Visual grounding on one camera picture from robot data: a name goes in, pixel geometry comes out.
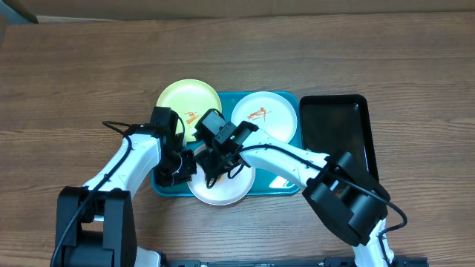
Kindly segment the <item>white plate front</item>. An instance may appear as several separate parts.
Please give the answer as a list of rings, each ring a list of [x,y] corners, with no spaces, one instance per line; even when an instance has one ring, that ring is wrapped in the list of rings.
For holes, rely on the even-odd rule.
[[[255,168],[243,166],[232,169],[229,179],[227,174],[221,175],[212,188],[206,187],[206,175],[200,165],[197,173],[191,176],[187,185],[193,195],[200,201],[210,205],[231,205],[244,198],[255,181]]]

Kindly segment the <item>yellow-green plate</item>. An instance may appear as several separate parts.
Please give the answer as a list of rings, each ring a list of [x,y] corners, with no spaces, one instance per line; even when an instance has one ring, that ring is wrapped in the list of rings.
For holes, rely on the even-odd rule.
[[[182,79],[170,84],[159,96],[157,107],[175,111],[185,125],[185,140],[196,142],[195,125],[209,109],[222,111],[220,97],[207,83],[197,79]]]

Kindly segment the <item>white plate with sauce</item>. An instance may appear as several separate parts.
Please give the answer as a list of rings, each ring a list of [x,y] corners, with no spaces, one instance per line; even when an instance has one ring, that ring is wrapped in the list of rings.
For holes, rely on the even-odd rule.
[[[231,121],[251,122],[279,141],[290,143],[298,129],[296,98],[288,92],[258,91],[243,97],[234,107]]]

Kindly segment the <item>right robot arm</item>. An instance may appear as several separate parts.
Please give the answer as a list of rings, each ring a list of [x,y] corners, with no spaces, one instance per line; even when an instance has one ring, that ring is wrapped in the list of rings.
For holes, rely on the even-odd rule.
[[[353,155],[305,151],[249,123],[197,127],[206,144],[197,161],[209,181],[238,164],[272,172],[302,189],[320,221],[352,246],[357,266],[392,266],[386,240],[390,195]]]

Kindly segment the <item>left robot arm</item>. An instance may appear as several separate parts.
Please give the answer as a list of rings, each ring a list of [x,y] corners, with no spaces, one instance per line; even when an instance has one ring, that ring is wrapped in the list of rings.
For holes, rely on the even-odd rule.
[[[169,125],[125,127],[107,165],[60,192],[52,266],[161,266],[160,253],[137,245],[132,199],[149,173],[162,186],[178,185],[196,174],[196,162]]]

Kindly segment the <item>teal plastic tray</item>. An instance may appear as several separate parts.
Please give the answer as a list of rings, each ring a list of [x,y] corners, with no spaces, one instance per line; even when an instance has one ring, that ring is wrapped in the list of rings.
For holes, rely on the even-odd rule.
[[[249,95],[251,91],[244,92],[218,92],[222,104],[222,114],[227,120],[231,119],[232,111],[236,104],[245,96]],[[301,124],[300,115],[298,114],[298,99],[289,91],[275,91],[276,94],[285,98],[297,114],[297,129],[294,137],[290,140],[290,145],[297,148],[302,148]],[[151,172],[152,188],[161,196],[164,197],[193,197],[193,193],[187,184],[179,184],[173,187],[160,187],[155,182],[154,172]],[[270,196],[270,195],[292,195],[299,191],[297,185],[293,185],[287,180],[278,177],[277,175],[257,169],[255,172],[255,181],[248,196]]]

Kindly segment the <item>black rectangular tray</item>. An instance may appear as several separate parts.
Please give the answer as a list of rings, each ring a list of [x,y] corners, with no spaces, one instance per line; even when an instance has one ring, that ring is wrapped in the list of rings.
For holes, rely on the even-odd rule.
[[[305,96],[299,102],[303,148],[348,151],[379,179],[367,100],[359,94]]]

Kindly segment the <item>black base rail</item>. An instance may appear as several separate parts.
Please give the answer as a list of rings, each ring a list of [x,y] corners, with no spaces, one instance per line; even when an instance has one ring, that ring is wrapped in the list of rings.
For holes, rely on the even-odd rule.
[[[324,260],[200,261],[167,260],[165,267],[356,267],[352,257],[327,257]]]

